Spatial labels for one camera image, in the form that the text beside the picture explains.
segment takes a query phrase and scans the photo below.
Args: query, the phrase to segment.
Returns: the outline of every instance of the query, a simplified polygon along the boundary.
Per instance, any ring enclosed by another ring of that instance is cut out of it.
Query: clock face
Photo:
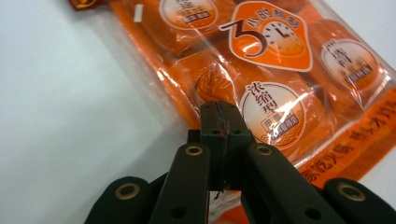
[[[263,34],[268,46],[280,54],[294,56],[304,50],[303,41],[283,22],[269,22],[265,25]]]

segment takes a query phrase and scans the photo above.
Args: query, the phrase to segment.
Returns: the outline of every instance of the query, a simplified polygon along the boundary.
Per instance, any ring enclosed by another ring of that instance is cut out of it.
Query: white surface
[[[327,2],[396,67],[394,0]],[[154,179],[185,142],[153,88],[129,78],[141,70],[114,27],[66,0],[0,1],[0,223],[83,223],[109,183]],[[362,180],[393,207],[395,159]]]

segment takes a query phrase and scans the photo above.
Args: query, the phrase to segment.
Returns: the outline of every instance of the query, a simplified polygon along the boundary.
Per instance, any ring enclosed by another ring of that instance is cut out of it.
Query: food packet
[[[395,71],[321,0],[70,2],[114,11],[191,129],[200,105],[237,105],[256,141],[320,188],[359,179],[396,145]],[[247,223],[220,207],[214,223]]]

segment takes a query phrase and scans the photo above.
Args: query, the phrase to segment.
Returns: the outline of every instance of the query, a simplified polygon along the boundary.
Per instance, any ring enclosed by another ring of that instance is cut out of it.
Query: black metal part
[[[238,108],[226,102],[201,106],[201,144],[210,148],[210,189],[241,189],[241,157],[253,141]]]
[[[345,223],[276,147],[252,144],[245,160],[269,223]]]
[[[396,223],[393,208],[356,181],[345,178],[329,180],[323,196],[348,223]]]
[[[206,223],[209,149],[201,144],[179,148],[149,223]]]
[[[85,224],[147,223],[151,210],[149,183],[127,176],[106,188]]]

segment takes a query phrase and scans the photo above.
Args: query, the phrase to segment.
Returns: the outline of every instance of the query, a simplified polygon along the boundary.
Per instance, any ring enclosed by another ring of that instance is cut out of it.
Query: snack package
[[[318,187],[360,178],[396,145],[395,71],[320,0],[106,5],[191,129],[203,103],[237,105],[256,141],[278,147]],[[227,204],[214,206],[214,223],[248,222]]]

